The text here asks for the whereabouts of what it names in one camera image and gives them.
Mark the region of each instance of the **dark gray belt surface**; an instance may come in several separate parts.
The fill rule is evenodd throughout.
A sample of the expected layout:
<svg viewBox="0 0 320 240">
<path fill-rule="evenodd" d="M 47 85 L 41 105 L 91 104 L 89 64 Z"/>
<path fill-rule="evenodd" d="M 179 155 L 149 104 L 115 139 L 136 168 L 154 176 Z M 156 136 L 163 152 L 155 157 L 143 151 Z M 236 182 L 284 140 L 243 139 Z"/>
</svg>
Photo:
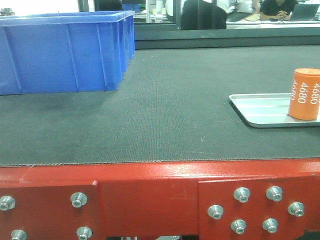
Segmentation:
<svg viewBox="0 0 320 240">
<path fill-rule="evenodd" d="M 138 50 L 119 90 L 0 96 L 0 165 L 320 157 L 320 127 L 253 128 L 231 94 L 288 93 L 320 46 Z"/>
</svg>

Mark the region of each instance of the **hex socket bolt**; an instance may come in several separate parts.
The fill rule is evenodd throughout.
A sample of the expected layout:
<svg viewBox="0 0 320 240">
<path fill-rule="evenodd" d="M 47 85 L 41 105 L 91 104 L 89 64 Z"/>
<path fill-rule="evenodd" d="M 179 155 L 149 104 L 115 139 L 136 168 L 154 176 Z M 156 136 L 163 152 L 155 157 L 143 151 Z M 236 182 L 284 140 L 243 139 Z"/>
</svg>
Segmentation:
<svg viewBox="0 0 320 240">
<path fill-rule="evenodd" d="M 246 187 L 239 187 L 234 191 L 233 197 L 240 203 L 246 203 L 250 197 L 250 190 Z"/>
<path fill-rule="evenodd" d="M 16 201 L 12 196 L 0 197 L 0 210 L 8 211 L 16 206 Z"/>
<path fill-rule="evenodd" d="M 92 231 L 87 226 L 79 227 L 76 231 L 79 240 L 88 240 L 92 236 Z"/>
<path fill-rule="evenodd" d="M 22 230 L 14 230 L 11 233 L 11 240 L 27 240 L 27 234 Z"/>
<path fill-rule="evenodd" d="M 236 234 L 243 234 L 246 230 L 247 224 L 242 219 L 234 220 L 231 223 L 231 229 L 235 231 Z"/>
<path fill-rule="evenodd" d="M 302 217 L 305 214 L 305 206 L 301 202 L 294 202 L 288 207 L 288 213 L 296 217 Z"/>
<path fill-rule="evenodd" d="M 279 202 L 282 200 L 282 188 L 279 186 L 272 186 L 267 189 L 265 195 L 268 199 L 273 200 L 275 202 Z"/>
<path fill-rule="evenodd" d="M 220 205 L 212 205 L 211 207 L 208 208 L 207 212 L 211 218 L 218 220 L 224 214 L 224 208 Z"/>
<path fill-rule="evenodd" d="M 75 192 L 70 197 L 72 206 L 75 208 L 81 208 L 83 205 L 85 205 L 88 201 L 87 196 L 82 192 Z"/>
<path fill-rule="evenodd" d="M 265 220 L 262 224 L 262 228 L 271 234 L 274 234 L 277 232 L 277 227 L 278 227 L 278 221 L 275 220 L 274 218 L 269 218 Z"/>
</svg>

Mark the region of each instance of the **aluminum tray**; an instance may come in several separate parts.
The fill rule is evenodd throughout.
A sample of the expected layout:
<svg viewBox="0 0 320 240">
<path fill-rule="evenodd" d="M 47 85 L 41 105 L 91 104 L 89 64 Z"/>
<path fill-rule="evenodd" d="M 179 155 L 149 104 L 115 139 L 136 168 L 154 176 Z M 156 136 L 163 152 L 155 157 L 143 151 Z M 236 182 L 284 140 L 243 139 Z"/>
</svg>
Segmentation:
<svg viewBox="0 0 320 240">
<path fill-rule="evenodd" d="M 244 120 L 255 128 L 320 126 L 320 112 L 316 120 L 288 115 L 290 93 L 232 94 L 229 98 Z"/>
</svg>

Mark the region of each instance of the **orange cylinder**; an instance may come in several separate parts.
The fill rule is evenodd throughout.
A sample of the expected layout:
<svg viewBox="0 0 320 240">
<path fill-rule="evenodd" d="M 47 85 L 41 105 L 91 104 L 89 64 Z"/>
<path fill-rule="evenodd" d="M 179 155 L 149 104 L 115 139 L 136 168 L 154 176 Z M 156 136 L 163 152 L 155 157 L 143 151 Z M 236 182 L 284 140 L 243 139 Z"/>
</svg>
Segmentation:
<svg viewBox="0 0 320 240">
<path fill-rule="evenodd" d="M 289 116 L 301 120 L 315 120 L 320 106 L 320 69 L 298 68 L 289 104 Z"/>
</svg>

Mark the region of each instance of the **blue plastic crate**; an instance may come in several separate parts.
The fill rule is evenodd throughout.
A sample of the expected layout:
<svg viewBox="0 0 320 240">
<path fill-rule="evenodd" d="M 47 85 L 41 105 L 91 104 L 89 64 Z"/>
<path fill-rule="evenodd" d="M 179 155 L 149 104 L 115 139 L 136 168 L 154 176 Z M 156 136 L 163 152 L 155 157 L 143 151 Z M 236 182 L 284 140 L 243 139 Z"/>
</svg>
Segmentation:
<svg viewBox="0 0 320 240">
<path fill-rule="evenodd" d="M 116 90 L 135 52 L 134 11 L 0 18 L 0 95 Z"/>
</svg>

